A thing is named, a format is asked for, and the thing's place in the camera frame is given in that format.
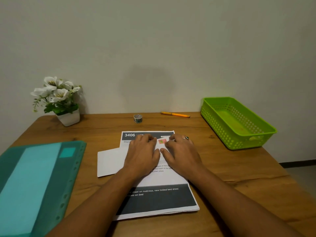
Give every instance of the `human hand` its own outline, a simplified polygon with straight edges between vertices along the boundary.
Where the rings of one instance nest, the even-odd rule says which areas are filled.
[[[173,156],[164,148],[161,148],[160,151],[172,169],[191,180],[200,168],[204,168],[204,165],[193,142],[184,138],[184,135],[173,134],[170,136],[170,140],[165,143]]]
[[[159,162],[159,149],[154,151],[156,143],[157,138],[150,134],[137,135],[130,142],[123,169],[131,171],[138,179],[147,175]]]

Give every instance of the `tape roll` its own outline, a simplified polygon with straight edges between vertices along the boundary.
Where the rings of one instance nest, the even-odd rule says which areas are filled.
[[[143,116],[142,115],[139,115],[139,114],[137,114],[137,115],[134,115],[134,122],[135,123],[141,123],[143,121]]]

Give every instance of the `teal plastic folder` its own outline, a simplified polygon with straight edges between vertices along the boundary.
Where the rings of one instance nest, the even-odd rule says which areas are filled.
[[[86,143],[12,147],[0,156],[0,236],[45,236],[65,215]]]

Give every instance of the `green plastic basket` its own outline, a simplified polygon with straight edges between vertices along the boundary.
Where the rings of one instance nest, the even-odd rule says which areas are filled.
[[[230,150],[262,146],[277,132],[231,97],[204,98],[201,115]]]

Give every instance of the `orange pen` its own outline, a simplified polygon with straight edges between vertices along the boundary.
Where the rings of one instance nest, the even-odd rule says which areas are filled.
[[[160,112],[160,114],[163,114],[163,115],[170,115],[170,116],[181,116],[181,117],[187,117],[187,118],[190,118],[190,116],[188,115],[182,115],[182,114],[177,114],[177,113],[171,113],[171,112]]]

